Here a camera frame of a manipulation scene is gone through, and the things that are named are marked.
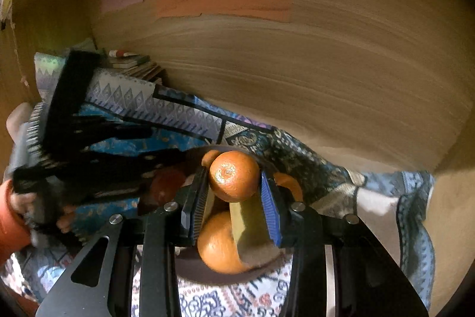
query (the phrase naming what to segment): orange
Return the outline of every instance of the orange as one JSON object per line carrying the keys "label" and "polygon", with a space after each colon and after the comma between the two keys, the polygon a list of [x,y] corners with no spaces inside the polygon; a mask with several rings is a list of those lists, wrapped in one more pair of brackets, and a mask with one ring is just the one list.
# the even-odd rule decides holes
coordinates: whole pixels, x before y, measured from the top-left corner
{"label": "orange", "polygon": [[212,149],[206,152],[203,158],[201,159],[201,165],[209,169],[215,158],[217,158],[220,153],[221,152],[217,149]]}
{"label": "orange", "polygon": [[274,182],[278,186],[289,189],[296,202],[303,202],[303,193],[300,184],[298,184],[298,181],[296,181],[292,176],[287,175],[286,173],[276,172],[274,173]]}
{"label": "orange", "polygon": [[198,252],[203,262],[222,274],[238,274],[251,267],[241,262],[231,228],[229,211],[208,219],[198,236]]}
{"label": "orange", "polygon": [[210,167],[210,186],[215,195],[226,202],[245,201],[259,187],[259,166],[246,153],[224,152]]}

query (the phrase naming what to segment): stack of books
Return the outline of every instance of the stack of books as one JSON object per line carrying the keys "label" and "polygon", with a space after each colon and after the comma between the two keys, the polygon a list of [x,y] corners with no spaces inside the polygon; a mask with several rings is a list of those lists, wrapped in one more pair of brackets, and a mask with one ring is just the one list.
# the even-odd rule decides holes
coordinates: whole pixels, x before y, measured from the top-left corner
{"label": "stack of books", "polygon": [[155,61],[151,61],[148,55],[135,54],[126,57],[107,57],[104,67],[113,69],[119,74],[146,80],[151,83],[163,85],[165,69]]}

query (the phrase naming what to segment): orange sleeve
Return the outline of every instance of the orange sleeve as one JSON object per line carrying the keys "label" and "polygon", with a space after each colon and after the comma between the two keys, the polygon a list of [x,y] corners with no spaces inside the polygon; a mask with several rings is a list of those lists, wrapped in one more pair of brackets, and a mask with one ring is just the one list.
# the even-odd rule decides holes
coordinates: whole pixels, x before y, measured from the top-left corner
{"label": "orange sleeve", "polygon": [[30,244],[27,226],[10,207],[11,190],[11,180],[0,186],[0,265],[12,253]]}

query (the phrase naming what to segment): blue patterned fabric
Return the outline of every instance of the blue patterned fabric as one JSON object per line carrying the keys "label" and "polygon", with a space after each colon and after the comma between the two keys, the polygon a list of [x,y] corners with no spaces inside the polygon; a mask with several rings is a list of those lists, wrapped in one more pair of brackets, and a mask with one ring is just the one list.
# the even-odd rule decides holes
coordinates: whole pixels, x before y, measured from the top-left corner
{"label": "blue patterned fabric", "polygon": [[[44,85],[52,83],[45,72],[41,77]],[[306,203],[327,201],[327,213],[333,216],[356,213],[356,193],[361,187],[399,198],[397,223],[401,237],[401,269],[429,308],[435,257],[422,221],[434,181],[427,172],[363,175],[350,171],[329,163],[284,130],[231,113],[196,96],[106,70],[96,72],[81,114],[146,122],[154,127],[150,139],[109,139],[96,144],[93,149],[97,151],[136,155],[170,147],[185,150],[209,143],[247,149],[274,163],[281,172],[295,177]],[[130,215],[135,207],[136,200],[130,200],[81,208],[77,212],[74,232],[87,239],[111,214]],[[39,301],[72,259],[60,247],[56,255],[28,248],[17,256],[27,288],[32,289]],[[280,268],[245,284],[218,287],[179,278],[182,316],[276,316],[286,296],[290,273],[291,257],[282,257]],[[134,315],[138,304],[133,304],[132,309]]]}

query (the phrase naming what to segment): patchwork cloth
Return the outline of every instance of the patchwork cloth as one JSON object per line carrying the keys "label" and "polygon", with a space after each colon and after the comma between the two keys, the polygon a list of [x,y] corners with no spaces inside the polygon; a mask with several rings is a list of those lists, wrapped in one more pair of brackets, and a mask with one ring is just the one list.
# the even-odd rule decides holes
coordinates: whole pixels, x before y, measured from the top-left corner
{"label": "patchwork cloth", "polygon": [[[35,63],[37,85],[47,99],[46,91],[56,82],[64,60],[37,54]],[[247,149],[266,158],[299,181],[304,201],[320,213],[335,217],[352,213],[361,217],[429,309],[435,255],[422,225],[434,185],[428,172],[350,171],[329,163],[284,130],[229,112],[194,95],[104,69],[96,71],[81,114],[101,114],[154,127],[150,139],[108,139],[94,145],[97,151],[135,155],[217,143]],[[129,200],[80,208],[73,231],[85,241],[110,215],[119,212],[133,216],[136,205],[137,200]],[[18,292],[41,302],[72,259],[60,245],[46,250],[27,247],[12,257],[8,276]],[[279,269],[245,284],[210,286],[178,278],[181,315],[277,316],[289,286],[291,262],[291,257],[282,257]],[[139,278],[138,268],[132,288],[132,316],[137,316],[139,310]]]}

